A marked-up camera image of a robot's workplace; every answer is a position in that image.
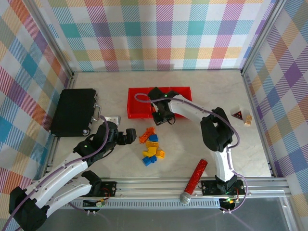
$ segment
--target triangular sign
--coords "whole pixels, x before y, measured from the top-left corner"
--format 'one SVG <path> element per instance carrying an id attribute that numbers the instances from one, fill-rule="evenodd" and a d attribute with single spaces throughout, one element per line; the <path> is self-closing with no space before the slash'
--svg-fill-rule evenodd
<path id="1" fill-rule="evenodd" d="M 243 120 L 241 111 L 239 111 L 239 112 L 233 114 L 232 116 L 235 117 L 235 118 L 238 118 L 238 119 L 240 119 L 240 120 Z"/>

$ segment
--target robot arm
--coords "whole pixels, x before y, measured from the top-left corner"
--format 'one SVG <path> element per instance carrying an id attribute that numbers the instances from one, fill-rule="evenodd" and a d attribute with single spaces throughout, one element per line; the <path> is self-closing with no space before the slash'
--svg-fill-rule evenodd
<path id="1" fill-rule="evenodd" d="M 16 187 L 10 194 L 9 212 L 20 206 L 20 203 L 30 196 L 13 216 L 25 231 L 37 230 L 45 220 L 58 208 L 83 195 L 100 194 L 101 179 L 92 171 L 85 171 L 95 161 L 105 158 L 116 145 L 131 144 L 137 135 L 133 128 L 126 129 L 126 135 L 117 130 L 117 125 L 108 122 L 108 139 L 105 146 L 89 158 L 82 159 L 98 150 L 103 143 L 106 124 L 98 128 L 96 134 L 90 135 L 80 142 L 74 151 L 53 171 L 22 190 Z"/>
<path id="2" fill-rule="evenodd" d="M 236 175 L 233 174 L 229 167 L 227 158 L 227 147 L 232 142 L 233 131 L 217 117 L 198 109 L 203 108 L 202 106 L 185 99 L 182 95 L 174 91 L 163 93 L 159 88 L 154 88 L 150 91 L 148 96 L 151 100 L 164 97 L 176 99 L 154 102 L 156 111 L 153 112 L 152 115 L 156 125 L 165 122 L 172 124 L 170 121 L 175 121 L 175 113 L 200 124 L 204 144 L 215 153 L 214 156 L 217 167 L 215 178 L 217 186 L 222 193 L 226 193 L 237 180 Z M 182 103 L 181 101 L 183 100 L 188 101 L 189 104 Z M 223 109 L 218 107 L 212 111 L 229 122 Z"/>

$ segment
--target white floor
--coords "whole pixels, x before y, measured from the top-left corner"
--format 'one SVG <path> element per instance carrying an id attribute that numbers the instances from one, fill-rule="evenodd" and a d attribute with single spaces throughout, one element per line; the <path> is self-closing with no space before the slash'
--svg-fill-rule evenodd
<path id="1" fill-rule="evenodd" d="M 251 111 L 237 70 L 79 73 L 75 84 L 75 88 L 96 89 L 102 115 L 120 115 L 119 131 L 135 128 L 137 136 L 154 126 L 154 122 L 152 119 L 128 119 L 128 88 L 155 86 L 190 86 L 194 102 L 208 110 L 223 108 L 241 137 L 240 146 L 232 150 L 235 170 L 250 177 L 270 176 L 255 120 L 246 127 L 243 121 L 231 116 L 231 111 L 237 107 Z M 101 123 L 94 122 L 92 131 L 96 132 Z M 139 144 L 136 139 L 131 145 L 117 146 L 109 157 L 94 163 L 90 170 L 100 177 L 190 177 L 203 158 L 208 162 L 203 176 L 216 174 L 213 153 L 203 143 L 200 125 L 185 118 L 177 119 L 174 125 L 165 123 L 156 127 L 156 133 L 160 148 L 166 152 L 164 159 L 146 167 L 142 162 L 145 144 Z M 60 164 L 82 140 L 84 137 L 61 138 L 53 166 Z"/>

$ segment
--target red plastic bin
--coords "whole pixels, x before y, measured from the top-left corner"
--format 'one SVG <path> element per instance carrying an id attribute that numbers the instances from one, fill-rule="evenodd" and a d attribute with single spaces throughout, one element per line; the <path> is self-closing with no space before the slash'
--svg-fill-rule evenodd
<path id="1" fill-rule="evenodd" d="M 144 93 L 148 94 L 151 88 L 129 88 L 128 89 L 128 100 L 127 100 L 127 115 L 129 119 L 146 119 L 152 117 L 152 108 L 150 103 L 141 103 L 135 100 L 135 94 Z M 159 87 L 163 93 L 168 93 L 173 90 L 188 100 L 192 100 L 192 92 L 190 87 Z M 138 99 L 149 100 L 148 97 L 138 96 Z"/>

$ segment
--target black briefcase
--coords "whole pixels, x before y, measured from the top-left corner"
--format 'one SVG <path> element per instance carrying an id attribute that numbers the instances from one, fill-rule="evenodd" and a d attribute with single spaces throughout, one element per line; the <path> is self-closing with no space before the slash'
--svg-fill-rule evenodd
<path id="1" fill-rule="evenodd" d="M 88 136 L 93 120 L 98 120 L 101 108 L 96 103 L 94 89 L 65 89 L 61 92 L 52 119 L 50 133 L 53 136 Z M 99 111 L 94 117 L 95 108 Z"/>

